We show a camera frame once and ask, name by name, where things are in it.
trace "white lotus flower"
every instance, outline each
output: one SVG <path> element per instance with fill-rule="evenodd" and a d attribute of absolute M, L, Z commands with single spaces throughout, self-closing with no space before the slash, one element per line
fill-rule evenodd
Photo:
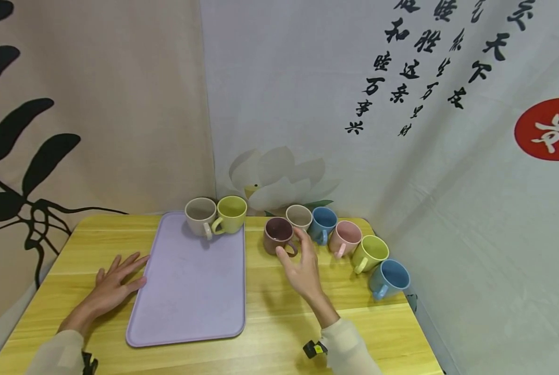
<path fill-rule="evenodd" d="M 324 174 L 323 159 L 296 165 L 285 146 L 264 155 L 252 149 L 231 163 L 229 178 L 235 190 L 225 188 L 224 193 L 245 197 L 248 205 L 259 211 L 308 204 L 323 199 L 340 184 L 339 179 L 322 181 Z"/>

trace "mug handle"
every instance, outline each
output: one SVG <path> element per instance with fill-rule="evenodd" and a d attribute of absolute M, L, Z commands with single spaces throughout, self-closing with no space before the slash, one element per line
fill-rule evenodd
<path fill-rule="evenodd" d="M 205 233 L 206 239 L 209 240 L 209 241 L 212 240 L 213 239 L 213 233 L 210 230 L 210 225 L 208 225 L 208 222 L 205 222 L 203 225 L 204 225 L 204 233 Z"/>
<path fill-rule="evenodd" d="M 356 266 L 356 268 L 354 269 L 354 273 L 357 275 L 361 275 L 361 272 L 363 272 L 363 269 L 365 269 L 368 261 L 369 260 L 367 258 L 363 258 L 363 260 L 361 260 L 361 264 Z"/>
<path fill-rule="evenodd" d="M 219 226 L 221 224 L 221 221 L 223 221 L 223 217 L 217 218 L 217 220 L 215 220 L 215 222 L 213 222 L 213 233 L 214 234 L 225 233 L 224 229 L 217 230 L 217 226 Z"/>
<path fill-rule="evenodd" d="M 341 259 L 344 256 L 344 252 L 346 251 L 346 244 L 340 245 L 340 249 L 336 253 L 336 259 Z"/>
<path fill-rule="evenodd" d="M 379 301 L 386 296 L 387 292 L 388 292 L 388 285 L 384 284 L 382 285 L 381 289 L 379 289 L 379 292 L 373 292 L 373 299 Z"/>
<path fill-rule="evenodd" d="M 290 256 L 291 258 L 293 258 L 293 257 L 295 257 L 296 255 L 298 255 L 298 248 L 294 245 L 294 242 L 292 242 L 292 241 L 290 240 L 290 241 L 288 241 L 287 245 L 288 245 L 288 246 L 291 246 L 291 248 L 294 250 L 293 253 L 288 253 L 288 252 L 286 252 L 286 253 L 288 254 L 288 256 Z"/>
<path fill-rule="evenodd" d="M 327 230 L 323 229 L 322 233 L 321 233 L 321 238 L 320 238 L 320 244 L 321 246 L 325 246 L 327 245 Z"/>

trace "lavender tray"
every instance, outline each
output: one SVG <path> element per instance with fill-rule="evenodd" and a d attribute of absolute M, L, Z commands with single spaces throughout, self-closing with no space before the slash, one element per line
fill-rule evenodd
<path fill-rule="evenodd" d="M 237 336 L 245 325 L 244 229 L 196 237 L 183 212 L 160 219 L 129 319 L 130 346 Z"/>

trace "light blue mug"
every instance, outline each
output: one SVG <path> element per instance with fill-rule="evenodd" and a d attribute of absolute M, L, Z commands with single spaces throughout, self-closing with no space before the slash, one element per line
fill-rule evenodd
<path fill-rule="evenodd" d="M 338 225 L 338 216 L 327 207 L 317 207 L 313 210 L 313 222 L 308 228 L 308 234 L 321 246 L 327 245 L 327 237 Z"/>
<path fill-rule="evenodd" d="M 411 276 L 400 262 L 393 259 L 384 260 L 369 279 L 369 288 L 376 301 L 394 295 L 408 288 Z"/>

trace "yellow-green mug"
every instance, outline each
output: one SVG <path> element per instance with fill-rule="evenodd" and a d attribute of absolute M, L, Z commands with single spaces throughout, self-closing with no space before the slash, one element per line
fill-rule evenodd
<path fill-rule="evenodd" d="M 244 225 L 245 212 L 248 210 L 246 202 L 238 196 L 228 196 L 222 198 L 217 203 L 217 213 L 219 218 L 213 222 L 212 230 L 214 234 L 236 233 Z"/>
<path fill-rule="evenodd" d="M 354 273 L 358 275 L 370 271 L 389 256 L 390 249 L 381 238 L 373 235 L 365 236 L 353 254 Z"/>

